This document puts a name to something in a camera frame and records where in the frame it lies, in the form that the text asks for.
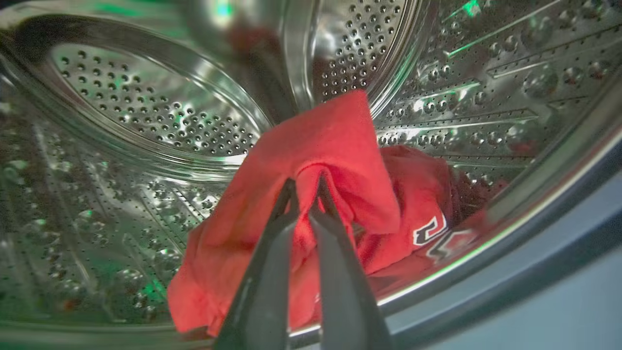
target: metal surface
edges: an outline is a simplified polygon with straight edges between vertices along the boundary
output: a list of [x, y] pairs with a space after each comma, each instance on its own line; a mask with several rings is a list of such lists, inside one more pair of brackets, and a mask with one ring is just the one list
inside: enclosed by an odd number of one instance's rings
[[[587, 171], [579, 155], [617, 128], [587, 113], [620, 65], [616, 1], [271, 2], [279, 18], [231, 4], [47, 0], [0, 11], [0, 318], [13, 334], [129, 332], [185, 346], [164, 287], [186, 233], [252, 140], [343, 88], [367, 89], [380, 146], [445, 158], [473, 184], [516, 180], [492, 203], [487, 237], [511, 236], [535, 215], [528, 204], [544, 208], [552, 186]], [[231, 46], [225, 29], [250, 15], [244, 33], [276, 40]], [[577, 126], [583, 136], [566, 137]], [[375, 292], [402, 308], [455, 258]]]

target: red cloth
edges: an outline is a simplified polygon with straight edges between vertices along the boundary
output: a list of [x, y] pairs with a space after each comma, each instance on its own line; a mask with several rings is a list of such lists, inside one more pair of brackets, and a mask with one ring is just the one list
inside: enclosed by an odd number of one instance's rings
[[321, 174], [353, 244], [352, 223], [364, 227], [356, 251], [367, 274], [422, 248], [459, 215], [445, 161], [403, 146], [379, 149], [366, 95], [342, 95], [263, 134], [212, 216], [191, 231], [168, 288], [179, 331], [207, 325], [218, 333], [288, 177], [296, 180], [301, 212], [291, 255], [290, 326], [317, 315], [318, 259], [307, 213]]

